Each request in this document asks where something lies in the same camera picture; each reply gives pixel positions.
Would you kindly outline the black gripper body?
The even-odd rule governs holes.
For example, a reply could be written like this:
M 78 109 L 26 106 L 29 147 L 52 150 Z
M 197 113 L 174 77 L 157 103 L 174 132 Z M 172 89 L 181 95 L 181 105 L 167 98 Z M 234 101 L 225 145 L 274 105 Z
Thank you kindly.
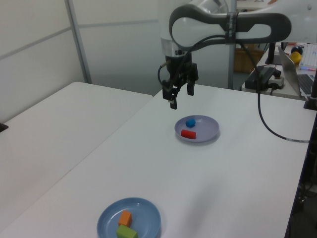
M 165 57 L 165 59 L 168 62 L 167 71 L 173 83 L 179 83 L 181 80 L 185 82 L 197 80 L 197 65 L 192 62 L 192 55 Z

